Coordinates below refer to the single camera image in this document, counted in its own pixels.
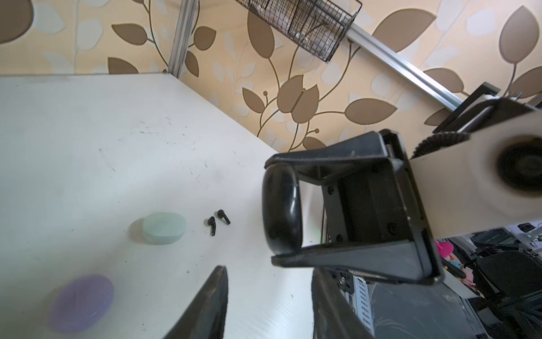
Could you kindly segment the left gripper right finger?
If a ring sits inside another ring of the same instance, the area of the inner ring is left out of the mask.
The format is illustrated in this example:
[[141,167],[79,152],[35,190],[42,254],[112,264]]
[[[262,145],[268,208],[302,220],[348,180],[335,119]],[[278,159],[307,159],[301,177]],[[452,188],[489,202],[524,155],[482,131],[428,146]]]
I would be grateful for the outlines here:
[[373,338],[324,268],[315,268],[311,282],[314,338]]

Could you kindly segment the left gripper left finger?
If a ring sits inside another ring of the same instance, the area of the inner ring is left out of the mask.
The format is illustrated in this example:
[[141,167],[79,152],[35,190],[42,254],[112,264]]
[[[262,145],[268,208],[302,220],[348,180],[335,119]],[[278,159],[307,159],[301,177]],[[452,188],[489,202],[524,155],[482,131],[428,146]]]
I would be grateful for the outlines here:
[[165,339],[223,338],[228,292],[227,268],[216,266]]

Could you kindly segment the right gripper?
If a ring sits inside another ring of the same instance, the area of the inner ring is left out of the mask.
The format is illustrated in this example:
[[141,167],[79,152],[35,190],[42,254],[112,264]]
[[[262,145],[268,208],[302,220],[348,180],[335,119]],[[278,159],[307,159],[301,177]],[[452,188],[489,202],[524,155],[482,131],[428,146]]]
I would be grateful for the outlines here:
[[392,283],[436,284],[443,269],[395,131],[350,138],[317,150],[278,153],[264,168],[288,165],[322,184],[329,244],[275,255],[283,268],[329,268]]

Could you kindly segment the mint green charging case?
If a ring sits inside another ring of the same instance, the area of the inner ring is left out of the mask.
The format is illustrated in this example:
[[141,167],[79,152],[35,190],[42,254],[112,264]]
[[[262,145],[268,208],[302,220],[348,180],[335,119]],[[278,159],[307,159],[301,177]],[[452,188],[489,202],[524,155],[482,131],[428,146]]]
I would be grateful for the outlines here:
[[142,236],[150,244],[173,244],[186,232],[186,219],[177,213],[152,213],[143,219]]

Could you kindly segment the purple charging case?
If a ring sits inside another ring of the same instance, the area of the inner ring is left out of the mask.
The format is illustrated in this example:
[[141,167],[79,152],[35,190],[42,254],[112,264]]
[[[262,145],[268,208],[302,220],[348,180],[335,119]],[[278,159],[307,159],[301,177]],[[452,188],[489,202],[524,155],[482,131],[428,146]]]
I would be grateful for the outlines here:
[[103,275],[86,275],[62,288],[49,312],[58,333],[89,329],[103,319],[114,302],[114,285]]

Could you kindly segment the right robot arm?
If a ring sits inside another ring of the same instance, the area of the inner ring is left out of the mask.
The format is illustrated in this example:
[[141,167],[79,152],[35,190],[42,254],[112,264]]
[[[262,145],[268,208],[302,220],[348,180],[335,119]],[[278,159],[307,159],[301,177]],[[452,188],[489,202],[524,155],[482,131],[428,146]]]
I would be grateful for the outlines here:
[[435,241],[541,217],[541,111],[480,86],[408,155],[384,129],[265,164],[272,264],[430,285]]

